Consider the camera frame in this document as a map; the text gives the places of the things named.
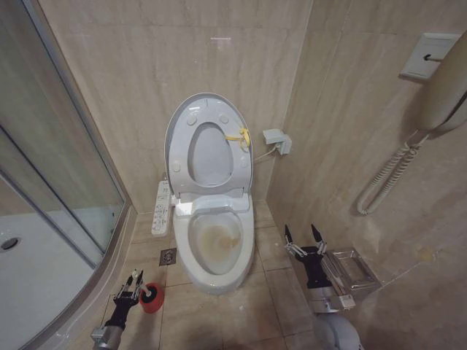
beige floor tile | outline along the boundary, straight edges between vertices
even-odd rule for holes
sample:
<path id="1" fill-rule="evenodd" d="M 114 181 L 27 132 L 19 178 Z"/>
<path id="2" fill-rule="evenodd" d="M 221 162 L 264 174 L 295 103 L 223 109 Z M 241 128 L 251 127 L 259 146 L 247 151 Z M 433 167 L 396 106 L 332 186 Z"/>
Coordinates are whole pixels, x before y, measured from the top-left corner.
<path id="1" fill-rule="evenodd" d="M 167 241 L 173 238 L 172 227 L 170 228 L 169 234 L 164 237 L 154 237 L 151 233 L 151 227 L 153 226 L 153 213 L 142 213 L 138 214 L 136 218 L 136 224 L 134 226 L 133 239 L 131 243 L 147 243 L 154 241 Z"/>
<path id="2" fill-rule="evenodd" d="M 264 341 L 255 341 L 254 343 L 231 346 L 225 350 L 287 350 L 284 338 L 266 339 Z"/>
<path id="3" fill-rule="evenodd" d="M 113 295 L 110 296 L 104 322 L 110 319 L 115 310 L 113 297 Z M 126 328 L 120 339 L 118 350 L 159 349 L 162 315 L 163 308 L 154 314 L 146 314 L 139 304 L 132 307 L 128 312 Z"/>
<path id="4" fill-rule="evenodd" d="M 218 297 L 199 292 L 192 284 L 166 288 L 161 331 L 162 350 L 222 348 Z"/>
<path id="5" fill-rule="evenodd" d="M 134 269 L 144 270 L 143 281 L 147 283 L 157 282 L 164 286 L 167 266 L 159 266 L 159 259 L 161 258 L 161 251 L 168 248 L 168 241 L 131 244 L 122 271 L 112 288 L 112 293 L 116 294 L 118 292 Z"/>
<path id="6" fill-rule="evenodd" d="M 263 272 L 263 263 L 261 262 L 260 253 L 258 248 L 255 246 L 255 255 L 253 256 L 253 262 L 251 264 L 250 273 Z"/>
<path id="7" fill-rule="evenodd" d="M 175 239 L 170 240 L 170 247 L 177 248 L 177 242 L 175 241 Z M 191 283 L 191 280 L 190 277 L 188 277 L 185 268 L 183 267 L 179 252 L 177 250 L 177 258 L 175 264 L 167 266 L 166 286 L 177 286 L 178 284 L 187 283 Z"/>
<path id="8" fill-rule="evenodd" d="M 312 329 L 312 312 L 292 268 L 267 271 L 266 278 L 283 335 Z"/>
<path id="9" fill-rule="evenodd" d="M 274 219 L 266 201 L 254 201 L 255 228 L 269 228 L 275 226 Z"/>
<path id="10" fill-rule="evenodd" d="M 285 337 L 288 350 L 321 350 L 313 331 L 289 335 Z"/>
<path id="11" fill-rule="evenodd" d="M 284 240 L 275 226 L 256 229 L 255 238 L 265 271 L 292 266 Z"/>
<path id="12" fill-rule="evenodd" d="M 219 297 L 224 346 L 282 336 L 263 272 L 250 274 L 234 292 Z"/>
<path id="13" fill-rule="evenodd" d="M 88 324 L 82 329 L 80 335 L 74 339 L 67 346 L 68 350 L 83 350 L 83 349 L 92 349 L 94 342 L 90 338 L 90 334 L 93 332 L 94 328 L 99 327 L 104 322 L 104 313 L 107 307 L 107 301 L 98 307 L 97 312 L 94 314 L 93 318 L 88 322 Z"/>

telephone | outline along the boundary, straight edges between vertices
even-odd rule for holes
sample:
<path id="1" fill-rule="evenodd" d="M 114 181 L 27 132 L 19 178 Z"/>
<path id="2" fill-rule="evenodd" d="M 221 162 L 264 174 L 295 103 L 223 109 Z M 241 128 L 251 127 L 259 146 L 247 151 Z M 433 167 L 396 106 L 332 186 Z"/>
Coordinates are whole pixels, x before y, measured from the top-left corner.
<path id="1" fill-rule="evenodd" d="M 372 213 L 392 190 L 423 142 L 432 135 L 447 133 L 467 120 L 467 32 L 455 43 L 439 64 L 422 91 L 422 107 L 415 120 L 417 130 L 393 154 L 370 185 L 360 194 L 357 210 L 362 215 Z M 364 204 L 383 180 L 378 193 L 366 208 Z"/>

power cord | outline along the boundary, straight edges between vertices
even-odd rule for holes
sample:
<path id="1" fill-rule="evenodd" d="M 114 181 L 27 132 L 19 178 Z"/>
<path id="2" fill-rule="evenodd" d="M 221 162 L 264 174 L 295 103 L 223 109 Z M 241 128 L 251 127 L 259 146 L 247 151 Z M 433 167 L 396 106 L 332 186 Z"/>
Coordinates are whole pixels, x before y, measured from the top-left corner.
<path id="1" fill-rule="evenodd" d="M 418 155 L 418 150 L 421 148 L 423 142 L 430 136 L 429 133 L 425 134 L 418 142 L 410 143 L 410 139 L 418 133 L 416 130 L 409 139 L 404 142 L 404 145 L 398 149 L 396 153 L 393 154 L 391 159 L 389 159 L 385 166 L 379 171 L 379 173 L 373 178 L 370 185 L 362 192 L 358 201 L 357 201 L 357 210 L 362 215 L 368 215 L 372 213 L 378 205 L 382 202 L 387 194 L 395 186 L 396 182 L 401 178 L 402 174 L 405 172 L 409 164 L 414 160 Z M 374 191 L 376 186 L 388 176 L 384 186 L 378 191 L 373 200 L 367 205 L 366 209 L 363 208 L 363 204 L 370 194 Z"/>
<path id="2" fill-rule="evenodd" d="M 265 156 L 267 155 L 270 155 L 272 152 L 274 152 L 276 149 L 279 149 L 280 147 L 280 144 L 275 144 L 268 152 L 266 152 L 265 154 L 263 155 L 260 155 L 259 157 L 256 157 L 253 162 L 257 162 L 258 160 L 260 160 L 261 158 L 264 158 Z"/>

wall tile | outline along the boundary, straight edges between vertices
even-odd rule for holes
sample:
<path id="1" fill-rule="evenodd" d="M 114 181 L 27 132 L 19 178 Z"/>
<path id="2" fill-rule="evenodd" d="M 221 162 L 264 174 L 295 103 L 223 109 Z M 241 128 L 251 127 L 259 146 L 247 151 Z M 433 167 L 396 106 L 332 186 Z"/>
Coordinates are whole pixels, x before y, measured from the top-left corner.
<path id="1" fill-rule="evenodd" d="M 319 12 L 325 4 L 315 5 L 312 18 L 327 18 Z M 341 23 L 338 5 L 328 6 L 322 22 Z M 340 37 L 319 20 L 321 31 L 306 35 L 285 120 L 293 150 L 276 161 L 267 201 L 297 244 L 312 244 L 313 222 L 329 248 L 355 246 L 386 284 L 348 314 L 368 348 L 466 342 L 456 302 L 465 284 L 458 252 L 467 229 L 466 127 L 427 141 L 373 214 L 355 210 L 360 191 L 414 129 L 421 86 L 398 74 L 420 33 L 461 32 L 465 17 L 460 1 L 353 0 Z M 336 37 L 335 53 L 325 34 Z M 303 267 L 293 265 L 303 285 Z"/>
<path id="2" fill-rule="evenodd" d="M 73 11 L 75 23 L 130 26 L 211 26 L 243 28 L 299 28 L 308 20 L 309 0 L 41 0 L 41 5 L 64 27 L 58 14 Z"/>
<path id="3" fill-rule="evenodd" d="M 138 212 L 153 210 L 166 126 L 188 96 L 230 99 L 255 155 L 266 152 L 261 132 L 282 127 L 310 0 L 69 2 L 41 4 Z M 254 198 L 273 166 L 255 165 Z"/>
<path id="4" fill-rule="evenodd" d="M 464 0 L 352 0 L 345 31 L 415 34 L 463 33 Z"/>
<path id="5" fill-rule="evenodd" d="M 314 0 L 308 31 L 340 32 L 352 0 Z"/>

toilet water stain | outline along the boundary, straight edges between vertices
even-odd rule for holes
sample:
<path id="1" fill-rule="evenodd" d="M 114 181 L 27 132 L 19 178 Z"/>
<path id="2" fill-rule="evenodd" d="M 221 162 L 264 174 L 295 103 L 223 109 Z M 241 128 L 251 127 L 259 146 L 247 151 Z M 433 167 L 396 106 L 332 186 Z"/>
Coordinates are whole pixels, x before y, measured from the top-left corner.
<path id="1" fill-rule="evenodd" d="M 240 238 L 231 237 L 225 227 L 209 226 L 200 235 L 199 250 L 205 259 L 220 262 L 230 255 L 239 242 Z"/>

